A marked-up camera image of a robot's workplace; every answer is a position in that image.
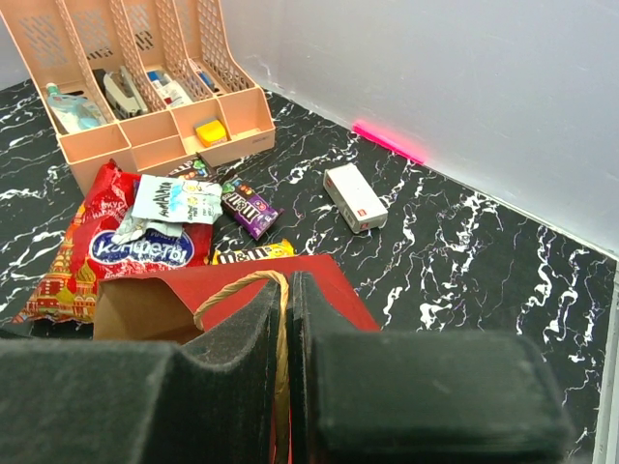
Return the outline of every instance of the black and white marble surface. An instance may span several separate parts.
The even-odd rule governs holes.
[[[374,146],[280,96],[277,146],[234,163],[284,215],[261,240],[330,253],[383,330],[504,330],[543,351],[589,460],[604,367],[615,262],[482,194]],[[0,92],[0,321],[4,331],[90,336],[89,325],[10,324],[47,271],[82,196],[29,82]],[[355,236],[322,187],[355,163],[389,209]],[[218,221],[221,250],[253,247]]]

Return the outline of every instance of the pink highlighter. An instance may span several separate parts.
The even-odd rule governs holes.
[[[404,140],[365,121],[356,121],[352,125],[352,131],[407,160],[420,165],[426,164],[426,150],[409,140]]]

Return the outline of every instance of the small white box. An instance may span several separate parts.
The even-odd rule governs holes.
[[[387,209],[354,164],[327,169],[323,186],[355,234],[387,222]]]

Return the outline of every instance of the desk organizer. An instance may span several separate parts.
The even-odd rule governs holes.
[[[0,0],[0,11],[83,192],[109,159],[129,172],[165,175],[196,153],[219,165],[275,144],[264,92],[230,53],[219,0]],[[148,114],[119,121],[103,96],[92,70],[121,66]],[[156,69],[193,103],[168,107],[146,74]],[[48,82],[61,93],[83,92],[107,124],[64,133],[46,103]],[[209,118],[221,121],[228,141],[205,148],[193,125]]]

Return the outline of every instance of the yellow sticky note pad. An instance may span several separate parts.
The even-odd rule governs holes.
[[[225,127],[218,119],[196,126],[195,134],[205,147],[212,147],[228,140]]]

